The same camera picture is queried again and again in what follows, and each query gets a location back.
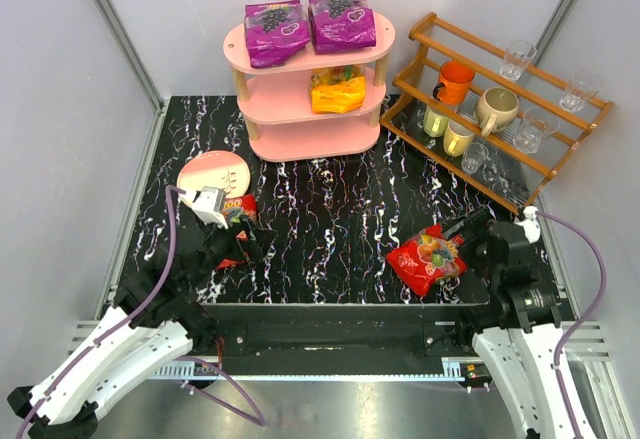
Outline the red candy bag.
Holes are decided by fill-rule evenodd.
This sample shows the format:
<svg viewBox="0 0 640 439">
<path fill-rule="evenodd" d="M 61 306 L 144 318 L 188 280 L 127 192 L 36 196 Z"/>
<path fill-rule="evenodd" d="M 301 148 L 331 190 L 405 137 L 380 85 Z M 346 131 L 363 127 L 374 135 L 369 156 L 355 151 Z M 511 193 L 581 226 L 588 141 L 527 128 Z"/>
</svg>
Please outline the red candy bag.
<svg viewBox="0 0 640 439">
<path fill-rule="evenodd" d="M 386 261 L 399 279 L 421 297 L 435 283 L 458 277 L 467 270 L 452 240 L 442 236 L 441 224 L 422 229 L 391 250 Z"/>
<path fill-rule="evenodd" d="M 232 220 L 238 216 L 248 216 L 251 218 L 255 224 L 255 229 L 260 229 L 257 224 L 257 204 L 253 195 L 244 195 L 235 199 L 226 199 L 224 201 L 224 206 L 222 209 L 222 213 L 224 214 L 228 228 L 232 229 Z M 246 259 L 244 257 L 243 251 L 240 249 L 240 263 L 237 265 L 245 264 Z"/>
</svg>

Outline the orange candy bag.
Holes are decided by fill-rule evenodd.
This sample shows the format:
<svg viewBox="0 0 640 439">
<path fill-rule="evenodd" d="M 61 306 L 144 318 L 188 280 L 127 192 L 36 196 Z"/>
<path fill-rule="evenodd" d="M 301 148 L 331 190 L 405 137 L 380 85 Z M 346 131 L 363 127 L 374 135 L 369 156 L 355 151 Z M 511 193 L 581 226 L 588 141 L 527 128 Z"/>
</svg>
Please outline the orange candy bag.
<svg viewBox="0 0 640 439">
<path fill-rule="evenodd" d="M 362 65 L 313 69 L 309 88 L 311 109 L 316 114 L 345 114 L 360 108 L 366 98 Z"/>
</svg>

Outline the purple candy bag back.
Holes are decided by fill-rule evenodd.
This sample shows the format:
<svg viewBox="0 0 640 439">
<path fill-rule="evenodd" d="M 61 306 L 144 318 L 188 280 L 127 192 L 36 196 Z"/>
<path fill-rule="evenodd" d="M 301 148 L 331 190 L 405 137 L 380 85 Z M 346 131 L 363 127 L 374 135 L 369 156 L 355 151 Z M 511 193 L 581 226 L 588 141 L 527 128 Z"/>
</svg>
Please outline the purple candy bag back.
<svg viewBox="0 0 640 439">
<path fill-rule="evenodd" d="M 245 44 L 252 68 L 281 66 L 311 40 L 299 0 L 246 5 L 244 12 Z"/>
</svg>

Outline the purple candy bag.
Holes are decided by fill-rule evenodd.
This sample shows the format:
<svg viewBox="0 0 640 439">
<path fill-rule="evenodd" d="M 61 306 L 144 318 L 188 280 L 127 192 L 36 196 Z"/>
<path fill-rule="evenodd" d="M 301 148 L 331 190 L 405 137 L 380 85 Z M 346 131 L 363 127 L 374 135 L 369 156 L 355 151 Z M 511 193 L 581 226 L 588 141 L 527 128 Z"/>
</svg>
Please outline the purple candy bag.
<svg viewBox="0 0 640 439">
<path fill-rule="evenodd" d="M 308 0 L 315 52 L 336 54 L 374 47 L 376 26 L 368 0 Z"/>
<path fill-rule="evenodd" d="M 311 40 L 299 0 L 246 5 L 244 12 L 245 44 L 252 68 L 281 66 Z"/>
</svg>

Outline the purple candy bag front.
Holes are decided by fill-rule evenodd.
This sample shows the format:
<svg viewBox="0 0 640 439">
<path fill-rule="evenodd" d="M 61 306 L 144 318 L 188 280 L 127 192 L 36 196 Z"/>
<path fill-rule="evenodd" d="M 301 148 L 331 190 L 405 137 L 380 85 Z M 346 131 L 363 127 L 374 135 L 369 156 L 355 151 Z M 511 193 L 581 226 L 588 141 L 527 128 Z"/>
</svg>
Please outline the purple candy bag front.
<svg viewBox="0 0 640 439">
<path fill-rule="evenodd" d="M 368 0 L 308 0 L 315 52 L 336 54 L 374 47 L 376 26 Z"/>
</svg>

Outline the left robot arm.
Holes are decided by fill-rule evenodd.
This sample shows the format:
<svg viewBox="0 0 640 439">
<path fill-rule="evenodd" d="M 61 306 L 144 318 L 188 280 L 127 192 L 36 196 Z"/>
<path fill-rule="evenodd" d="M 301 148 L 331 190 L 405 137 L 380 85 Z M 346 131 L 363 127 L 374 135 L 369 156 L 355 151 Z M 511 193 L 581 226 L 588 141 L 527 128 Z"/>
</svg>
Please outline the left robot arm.
<svg viewBox="0 0 640 439">
<path fill-rule="evenodd" d="M 262 262 L 276 235 L 246 216 L 228 228 L 172 225 L 165 263 L 122 280 L 113 305 L 64 363 L 9 394 L 22 420 L 18 437 L 88 438 L 110 407 L 163 365 L 218 347 L 218 323 L 198 303 L 198 289 L 226 260 Z"/>
</svg>

